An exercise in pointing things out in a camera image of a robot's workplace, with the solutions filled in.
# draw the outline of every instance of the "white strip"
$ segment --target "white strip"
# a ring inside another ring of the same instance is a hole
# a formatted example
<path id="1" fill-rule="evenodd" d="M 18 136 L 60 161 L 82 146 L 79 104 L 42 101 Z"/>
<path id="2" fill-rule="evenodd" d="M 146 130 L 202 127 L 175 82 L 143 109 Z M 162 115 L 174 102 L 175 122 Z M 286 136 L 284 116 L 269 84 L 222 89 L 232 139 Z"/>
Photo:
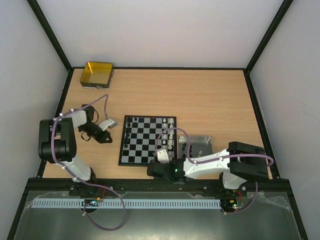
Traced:
<path id="1" fill-rule="evenodd" d="M 220 200 L 215 199 L 124 199 L 127 209 L 220 209 Z M 35 199 L 32 208 L 36 209 L 78 209 L 84 205 L 84 199 Z M 105 199 L 102 203 L 87 208 L 122 209 L 119 199 Z"/>

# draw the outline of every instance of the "wall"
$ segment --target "wall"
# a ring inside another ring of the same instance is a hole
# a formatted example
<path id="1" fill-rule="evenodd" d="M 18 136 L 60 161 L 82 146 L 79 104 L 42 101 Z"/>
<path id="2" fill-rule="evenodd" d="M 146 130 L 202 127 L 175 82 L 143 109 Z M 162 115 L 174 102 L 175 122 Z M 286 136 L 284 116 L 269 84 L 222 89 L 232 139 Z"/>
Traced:
<path id="1" fill-rule="evenodd" d="M 282 0 L 38 0 L 72 66 L 245 68 Z"/>
<path id="2" fill-rule="evenodd" d="M 290 179 L 309 239 L 319 239 L 320 1 L 294 1 L 254 67 L 281 177 Z"/>
<path id="3" fill-rule="evenodd" d="M 26 0 L 0 8 L 0 240 L 39 167 L 39 121 L 55 112 L 67 71 Z"/>

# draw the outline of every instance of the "wooden surface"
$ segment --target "wooden surface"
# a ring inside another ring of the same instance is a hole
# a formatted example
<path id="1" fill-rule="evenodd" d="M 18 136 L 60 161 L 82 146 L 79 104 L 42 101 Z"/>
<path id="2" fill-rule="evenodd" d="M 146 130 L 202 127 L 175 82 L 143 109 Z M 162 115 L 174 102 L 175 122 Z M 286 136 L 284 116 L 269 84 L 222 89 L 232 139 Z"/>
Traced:
<path id="1" fill-rule="evenodd" d="M 213 151 L 239 141 L 263 147 L 258 124 L 241 70 L 116 69 L 110 90 L 85 89 L 83 69 L 75 69 L 63 112 L 109 94 L 108 116 L 117 126 L 108 129 L 113 143 L 86 142 L 76 131 L 77 155 L 97 178 L 148 179 L 146 167 L 118 166 L 125 115 L 176 116 L 177 127 L 190 135 L 207 135 Z M 98 123 L 104 120 L 104 101 L 94 105 Z M 44 178 L 69 178 L 60 167 L 47 164 Z M 218 174 L 203 178 L 217 179 Z"/>

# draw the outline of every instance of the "yellow box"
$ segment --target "yellow box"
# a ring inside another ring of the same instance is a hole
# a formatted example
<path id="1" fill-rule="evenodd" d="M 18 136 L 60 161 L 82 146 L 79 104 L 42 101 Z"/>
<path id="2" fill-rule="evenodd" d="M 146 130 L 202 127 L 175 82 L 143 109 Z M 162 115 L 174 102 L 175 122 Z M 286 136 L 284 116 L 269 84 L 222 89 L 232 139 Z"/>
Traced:
<path id="1" fill-rule="evenodd" d="M 88 61 L 80 83 L 84 88 L 109 89 L 114 75 L 114 65 L 107 62 Z"/>

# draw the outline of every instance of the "purple cable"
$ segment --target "purple cable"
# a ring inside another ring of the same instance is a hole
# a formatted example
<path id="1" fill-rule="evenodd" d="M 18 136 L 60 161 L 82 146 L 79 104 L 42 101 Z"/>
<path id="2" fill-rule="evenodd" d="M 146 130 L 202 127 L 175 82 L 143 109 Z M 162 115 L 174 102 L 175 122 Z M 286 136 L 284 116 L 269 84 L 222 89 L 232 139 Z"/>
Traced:
<path id="1" fill-rule="evenodd" d="M 243 157 L 251 157 L 251 158 L 263 158 L 263 159 L 268 159 L 269 160 L 269 163 L 267 165 L 267 167 L 270 167 L 272 164 L 274 164 L 274 159 L 270 156 L 267 156 L 267 155 L 263 155 L 263 154 L 254 154 L 254 153 L 244 153 L 244 154 L 231 154 L 231 155 L 226 155 L 226 156 L 217 156 L 217 157 L 214 157 L 212 159 L 208 159 L 208 160 L 204 160 L 204 161 L 197 161 L 195 162 L 194 160 L 192 160 L 190 158 L 190 137 L 189 135 L 181 128 L 179 127 L 170 127 L 168 129 L 165 129 L 163 130 L 159 136 L 157 137 L 156 141 L 155 141 L 155 150 L 154 150 L 154 154 L 156 155 L 157 154 L 157 149 L 158 149 L 158 142 L 161 138 L 161 135 L 166 133 L 167 131 L 169 130 L 179 130 L 181 132 L 184 133 L 184 135 L 186 136 L 186 141 L 187 141 L 187 147 L 186 147 L 186 158 L 188 159 L 188 161 L 192 164 L 206 164 L 206 163 L 210 163 L 210 162 L 213 162 L 213 161 L 218 161 L 220 160 L 220 158 L 222 159 L 229 159 L 229 158 L 243 158 Z"/>
<path id="2" fill-rule="evenodd" d="M 249 203 L 248 206 L 246 206 L 245 208 L 239 210 L 239 211 L 234 211 L 234 212 L 225 212 L 222 208 L 221 208 L 221 211 L 225 214 L 225 215 L 234 215 L 234 214 L 239 214 L 239 213 L 242 213 L 246 210 L 248 210 L 248 208 L 250 208 L 252 206 L 252 204 L 254 204 L 256 198 L 257 198 L 257 195 L 258 195 L 258 183 L 255 182 L 255 194 L 253 195 L 253 199 L 252 201 Z"/>
<path id="3" fill-rule="evenodd" d="M 88 218 L 88 220 L 90 221 L 90 223 L 92 223 L 96 228 L 98 228 L 98 229 L 100 229 L 100 230 L 103 230 L 103 231 L 114 231 L 114 230 L 118 230 L 119 228 L 121 228 L 121 227 L 125 224 L 125 222 L 126 222 L 127 211 L 126 211 L 126 206 L 125 206 L 125 202 L 123 201 L 123 199 L 120 197 L 120 195 L 119 195 L 116 191 L 114 191 L 113 189 L 111 189 L 111 188 L 109 188 L 109 187 L 107 187 L 107 186 L 89 183 L 89 182 L 84 181 L 84 180 L 81 179 L 80 177 L 76 176 L 63 162 L 60 162 L 60 161 L 57 159 L 56 154 L 55 154 L 55 151 L 54 151 L 54 149 L 55 149 L 55 135 L 56 135 L 56 129 L 57 129 L 57 124 L 58 124 L 59 120 L 62 119 L 62 118 L 67 117 L 68 115 L 70 115 L 70 114 L 72 114 L 72 113 L 76 113 L 76 112 L 78 112 L 78 111 L 81 111 L 81 110 L 83 110 L 83 109 L 85 109 L 85 108 L 93 105 L 93 104 L 95 104 L 96 102 L 100 101 L 100 100 L 103 99 L 103 98 L 105 98 L 105 102 L 104 102 L 104 115 L 105 115 L 105 118 L 108 119 L 107 110 L 106 110 L 108 96 L 109 96 L 108 94 L 105 94 L 105 95 L 99 97 L 97 100 L 95 100 L 95 101 L 93 101 L 93 102 L 91 102 L 91 103 L 89 103 L 89 104 L 87 104 L 87 105 L 85 105 L 85 106 L 83 106 L 83 107 L 81 107 L 81 108 L 79 108 L 79 109 L 76 109 L 76 110 L 74 110 L 74 111 L 70 110 L 70 111 L 66 112 L 65 114 L 61 114 L 60 116 L 58 116 L 58 117 L 55 119 L 54 123 L 53 123 L 52 133 L 51 133 L 51 143 L 50 143 L 50 145 L 51 145 L 51 155 L 52 155 L 53 161 L 54 161 L 56 164 L 59 164 L 59 165 L 61 165 L 62 167 L 64 167 L 64 169 L 65 169 L 73 178 L 76 178 L 78 181 L 80 181 L 80 182 L 82 182 L 82 183 L 84 183 L 84 184 L 86 184 L 86 185 L 88 185 L 88 186 L 106 189 L 106 190 L 114 193 L 114 194 L 120 199 L 121 204 L 122 204 L 122 207 L 123 207 L 123 211 L 124 211 L 124 213 L 123 213 L 123 218 L 122 218 L 122 221 L 120 222 L 120 224 L 119 224 L 118 226 L 114 227 L 114 228 L 105 228 L 105 227 L 102 227 L 102 226 L 96 224 L 96 223 L 88 216 L 88 214 L 85 214 L 86 217 Z"/>

